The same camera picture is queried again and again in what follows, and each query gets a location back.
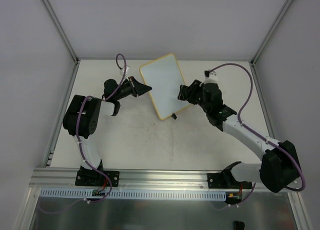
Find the yellow framed whiteboard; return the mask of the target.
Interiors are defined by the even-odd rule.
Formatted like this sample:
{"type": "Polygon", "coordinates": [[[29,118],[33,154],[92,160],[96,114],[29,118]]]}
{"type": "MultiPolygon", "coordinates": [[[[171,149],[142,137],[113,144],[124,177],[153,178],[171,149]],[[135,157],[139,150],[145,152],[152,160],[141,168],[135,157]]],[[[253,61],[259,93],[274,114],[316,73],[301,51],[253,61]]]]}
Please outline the yellow framed whiteboard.
{"type": "Polygon", "coordinates": [[[140,66],[139,72],[144,84],[152,87],[149,95],[160,120],[170,118],[190,105],[178,100],[180,86],[186,81],[173,53],[140,66]]]}

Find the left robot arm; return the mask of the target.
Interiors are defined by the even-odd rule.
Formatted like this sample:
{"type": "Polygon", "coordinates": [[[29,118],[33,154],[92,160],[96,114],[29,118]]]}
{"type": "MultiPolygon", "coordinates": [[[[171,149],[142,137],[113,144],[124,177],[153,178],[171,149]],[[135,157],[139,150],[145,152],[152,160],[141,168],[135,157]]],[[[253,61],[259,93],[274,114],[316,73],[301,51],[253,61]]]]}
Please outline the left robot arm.
{"type": "Polygon", "coordinates": [[[138,82],[133,76],[121,83],[108,79],[103,84],[101,98],[74,95],[63,117],[62,126],[71,135],[82,158],[81,170],[88,170],[87,179],[93,185],[104,181],[103,162],[93,143],[91,135],[97,129],[99,116],[115,117],[121,107],[120,100],[128,97],[139,97],[152,90],[152,87],[138,82]]]}

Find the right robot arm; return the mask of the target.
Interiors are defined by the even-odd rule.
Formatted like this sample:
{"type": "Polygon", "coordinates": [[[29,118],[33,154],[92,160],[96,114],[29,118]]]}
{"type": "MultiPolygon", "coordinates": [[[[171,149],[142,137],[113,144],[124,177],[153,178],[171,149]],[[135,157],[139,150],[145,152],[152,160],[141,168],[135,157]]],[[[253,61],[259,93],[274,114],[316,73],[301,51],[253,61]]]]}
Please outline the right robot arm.
{"type": "Polygon", "coordinates": [[[194,80],[190,86],[179,87],[177,98],[200,106],[212,126],[236,138],[260,160],[260,163],[236,161],[227,166],[221,178],[228,187],[235,188],[241,182],[262,183],[278,193],[300,177],[302,171],[295,146],[288,140],[280,142],[263,136],[247,126],[235,110],[223,103],[217,83],[194,80]]]}

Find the black whiteboard foot left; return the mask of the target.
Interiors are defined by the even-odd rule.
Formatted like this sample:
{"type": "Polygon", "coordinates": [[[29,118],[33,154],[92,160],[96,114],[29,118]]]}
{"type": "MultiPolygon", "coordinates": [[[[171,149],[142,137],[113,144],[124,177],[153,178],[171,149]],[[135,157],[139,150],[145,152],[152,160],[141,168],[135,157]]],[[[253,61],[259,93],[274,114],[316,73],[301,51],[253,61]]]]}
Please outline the black whiteboard foot left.
{"type": "Polygon", "coordinates": [[[173,113],[173,114],[171,115],[171,117],[172,117],[174,120],[176,120],[176,119],[177,119],[177,116],[176,116],[176,114],[175,114],[175,113],[173,113]]]}

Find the black object bottom edge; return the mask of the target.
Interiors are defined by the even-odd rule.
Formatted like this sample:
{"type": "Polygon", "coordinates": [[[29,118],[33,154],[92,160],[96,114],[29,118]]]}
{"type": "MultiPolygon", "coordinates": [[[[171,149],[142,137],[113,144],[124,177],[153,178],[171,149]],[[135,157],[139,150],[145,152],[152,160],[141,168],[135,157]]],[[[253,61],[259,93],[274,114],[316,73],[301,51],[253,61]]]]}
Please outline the black object bottom edge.
{"type": "Polygon", "coordinates": [[[234,230],[245,230],[245,223],[242,221],[234,221],[233,222],[234,230]]]}

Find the left aluminium frame post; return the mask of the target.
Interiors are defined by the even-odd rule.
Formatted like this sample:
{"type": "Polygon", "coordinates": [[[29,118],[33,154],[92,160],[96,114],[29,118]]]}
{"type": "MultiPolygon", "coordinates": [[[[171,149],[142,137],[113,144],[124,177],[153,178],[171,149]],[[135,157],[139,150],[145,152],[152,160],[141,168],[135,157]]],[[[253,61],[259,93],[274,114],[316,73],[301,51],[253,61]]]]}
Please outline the left aluminium frame post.
{"type": "Polygon", "coordinates": [[[50,0],[40,0],[45,8],[45,10],[47,11],[47,14],[50,18],[50,20],[52,21],[55,29],[57,30],[64,46],[66,47],[71,59],[73,60],[74,63],[78,63],[79,58],[74,50],[74,48],[71,45],[70,40],[68,39],[66,32],[64,31],[64,28],[60,22],[60,20],[58,19],[58,16],[50,2],[50,0]]]}

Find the aluminium frame post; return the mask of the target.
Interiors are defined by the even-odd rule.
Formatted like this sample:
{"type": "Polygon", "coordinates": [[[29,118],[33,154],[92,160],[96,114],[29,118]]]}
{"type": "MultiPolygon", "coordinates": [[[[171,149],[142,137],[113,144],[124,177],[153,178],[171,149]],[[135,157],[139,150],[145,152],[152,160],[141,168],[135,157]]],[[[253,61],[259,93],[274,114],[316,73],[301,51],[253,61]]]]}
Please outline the aluminium frame post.
{"type": "Polygon", "coordinates": [[[79,58],[74,50],[74,48],[71,45],[70,40],[68,39],[66,32],[64,31],[64,28],[60,22],[60,20],[58,19],[58,16],[50,2],[50,0],[40,0],[45,8],[45,10],[47,11],[47,14],[50,18],[50,20],[52,21],[55,29],[57,30],[64,46],[66,47],[71,59],[73,60],[74,63],[78,63],[79,58]]]}
{"type": "Polygon", "coordinates": [[[257,49],[255,55],[253,56],[252,60],[250,61],[251,65],[254,67],[258,60],[260,59],[261,55],[267,48],[268,44],[271,42],[274,34],[276,33],[278,27],[280,26],[282,20],[285,18],[287,12],[289,11],[290,7],[294,3],[295,0],[285,0],[283,3],[280,11],[276,15],[274,21],[271,24],[271,27],[267,31],[267,34],[263,38],[262,43],[260,44],[259,48],[257,49]]]}

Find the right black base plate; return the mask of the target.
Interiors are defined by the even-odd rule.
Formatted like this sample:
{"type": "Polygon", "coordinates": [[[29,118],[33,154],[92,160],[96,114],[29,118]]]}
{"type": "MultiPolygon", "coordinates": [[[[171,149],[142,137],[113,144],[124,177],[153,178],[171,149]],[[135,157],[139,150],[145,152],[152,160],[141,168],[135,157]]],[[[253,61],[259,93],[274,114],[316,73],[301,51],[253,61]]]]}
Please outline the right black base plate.
{"type": "Polygon", "coordinates": [[[253,184],[247,181],[237,181],[230,173],[209,172],[206,174],[209,189],[251,189],[253,184]]]}

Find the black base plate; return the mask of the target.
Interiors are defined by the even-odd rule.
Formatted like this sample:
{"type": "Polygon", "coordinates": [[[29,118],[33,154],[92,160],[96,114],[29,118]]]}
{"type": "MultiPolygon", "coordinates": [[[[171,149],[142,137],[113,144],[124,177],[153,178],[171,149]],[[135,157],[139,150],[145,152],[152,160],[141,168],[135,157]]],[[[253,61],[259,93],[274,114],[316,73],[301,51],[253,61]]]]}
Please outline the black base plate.
{"type": "Polygon", "coordinates": [[[237,181],[230,173],[209,172],[206,174],[209,189],[251,189],[253,184],[247,181],[237,181]]]}
{"type": "Polygon", "coordinates": [[[102,171],[108,179],[96,172],[95,170],[89,170],[86,168],[81,168],[77,171],[75,178],[75,185],[80,187],[102,187],[106,183],[106,187],[109,187],[110,184],[112,187],[119,186],[120,172],[119,171],[102,171]]]}

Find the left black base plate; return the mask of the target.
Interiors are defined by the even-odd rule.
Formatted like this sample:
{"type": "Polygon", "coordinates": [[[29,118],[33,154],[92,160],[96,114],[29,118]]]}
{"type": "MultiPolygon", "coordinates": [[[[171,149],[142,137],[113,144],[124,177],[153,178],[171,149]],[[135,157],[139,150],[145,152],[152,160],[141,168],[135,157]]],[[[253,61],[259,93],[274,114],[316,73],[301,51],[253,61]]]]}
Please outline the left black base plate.
{"type": "Polygon", "coordinates": [[[109,187],[110,184],[112,187],[119,186],[120,172],[119,171],[102,171],[108,179],[96,172],[95,170],[89,170],[86,168],[81,168],[77,171],[75,178],[75,185],[80,187],[102,187],[106,183],[106,187],[109,187]]]}

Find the aluminium mounting rail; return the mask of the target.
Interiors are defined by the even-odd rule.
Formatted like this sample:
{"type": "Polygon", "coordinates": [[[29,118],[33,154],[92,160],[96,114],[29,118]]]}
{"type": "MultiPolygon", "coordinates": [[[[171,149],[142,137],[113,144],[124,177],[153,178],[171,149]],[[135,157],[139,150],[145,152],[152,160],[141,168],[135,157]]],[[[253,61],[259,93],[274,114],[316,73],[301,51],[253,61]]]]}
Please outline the aluminium mounting rail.
{"type": "MultiPolygon", "coordinates": [[[[38,167],[33,170],[30,188],[74,188],[77,168],[38,167]]],[[[208,174],[214,170],[117,169],[118,189],[208,191],[208,174]]]]}

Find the right aluminium frame post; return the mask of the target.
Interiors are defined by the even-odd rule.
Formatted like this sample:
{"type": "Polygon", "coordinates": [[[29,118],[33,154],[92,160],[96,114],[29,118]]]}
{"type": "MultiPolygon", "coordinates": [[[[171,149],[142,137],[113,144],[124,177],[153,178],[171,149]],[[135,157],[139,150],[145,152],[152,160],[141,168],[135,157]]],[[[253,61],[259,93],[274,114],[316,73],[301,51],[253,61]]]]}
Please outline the right aluminium frame post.
{"type": "Polygon", "coordinates": [[[261,55],[267,48],[268,44],[271,42],[274,34],[276,33],[278,27],[280,26],[282,20],[285,18],[287,12],[289,11],[290,7],[294,3],[295,0],[285,0],[283,3],[280,11],[276,15],[274,21],[271,24],[271,27],[267,31],[267,34],[263,38],[262,43],[260,44],[259,48],[257,49],[255,55],[253,56],[252,60],[250,61],[251,65],[254,67],[258,60],[260,59],[261,55]]]}

